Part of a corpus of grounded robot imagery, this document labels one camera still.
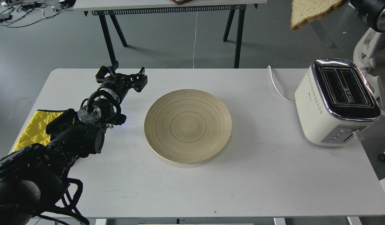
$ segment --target toaster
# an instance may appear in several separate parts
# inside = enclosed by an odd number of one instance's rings
[[[380,116],[376,99],[355,64],[318,59],[295,91],[305,137],[323,146],[344,146]]]

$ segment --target wooden plate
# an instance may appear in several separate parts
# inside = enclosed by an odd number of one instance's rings
[[[159,98],[147,112],[145,137],[160,156],[192,164],[216,155],[231,134],[226,106],[204,91],[183,89]]]

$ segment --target concrete floor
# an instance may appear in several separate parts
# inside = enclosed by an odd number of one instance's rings
[[[47,15],[53,12],[44,9]],[[14,19],[19,14],[13,13]],[[37,10],[16,25],[32,23],[42,16]],[[192,68],[197,14],[167,13],[122,15],[118,21],[130,47],[124,48],[108,19],[119,68]],[[222,37],[227,11],[199,12],[194,54],[195,68],[232,68],[237,15],[229,41]],[[308,68],[317,58],[352,60],[356,43],[366,32],[354,9],[344,6],[328,17],[298,31],[290,30],[291,2],[271,0],[258,9],[249,5],[244,23],[240,68]],[[16,141],[35,99],[49,73],[57,68],[99,68],[110,60],[97,16],[63,12],[23,28],[0,27],[0,158]],[[379,179],[385,178],[385,163],[376,156],[385,149],[385,118],[369,129],[363,142]],[[363,224],[385,224],[385,217],[364,217]],[[228,219],[216,223],[272,224],[271,218]],[[116,220],[114,224],[137,224],[141,220]],[[175,219],[163,221],[175,223]],[[186,219],[182,223],[192,223]],[[346,218],[294,218],[287,224],[348,224]],[[41,220],[38,225],[53,224]]]

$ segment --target table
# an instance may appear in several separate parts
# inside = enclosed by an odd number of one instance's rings
[[[98,88],[97,71],[52,71],[26,121],[37,109],[78,108]],[[287,98],[293,99],[306,71],[274,69]],[[330,148],[306,141],[295,105],[277,94],[267,69],[146,69],[146,75],[144,90],[130,90],[122,102],[127,121],[108,129],[102,153],[71,168],[69,177],[84,183],[77,206],[85,217],[385,215],[384,191],[360,142]],[[192,165],[158,156],[143,128],[157,98],[184,88],[217,96],[232,117],[224,149]]]
[[[95,16],[99,16],[102,31],[104,33],[105,42],[107,44],[109,57],[112,64],[116,61],[114,49],[112,46],[111,36],[109,34],[105,15],[109,15],[118,33],[118,36],[124,47],[128,47],[124,38],[121,27],[117,21],[116,15],[119,14],[149,14],[149,13],[181,13],[181,12],[198,12],[198,11],[214,11],[214,10],[230,10],[226,29],[224,31],[223,41],[226,42],[230,32],[231,23],[233,21],[235,10],[239,10],[236,50],[234,55],[234,68],[238,68],[240,64],[241,40],[243,38],[243,27],[245,9],[247,4],[266,3],[267,0],[194,0],[181,6],[174,4],[170,0],[78,0],[74,4],[75,11],[84,11],[87,16],[88,11]]]

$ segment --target yellow oven mitt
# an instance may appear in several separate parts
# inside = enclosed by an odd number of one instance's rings
[[[64,111],[65,110],[37,110],[19,137],[19,140],[12,151],[17,151],[34,143],[47,145],[49,143],[50,136],[46,134],[45,128],[47,127],[47,124],[60,116]]]

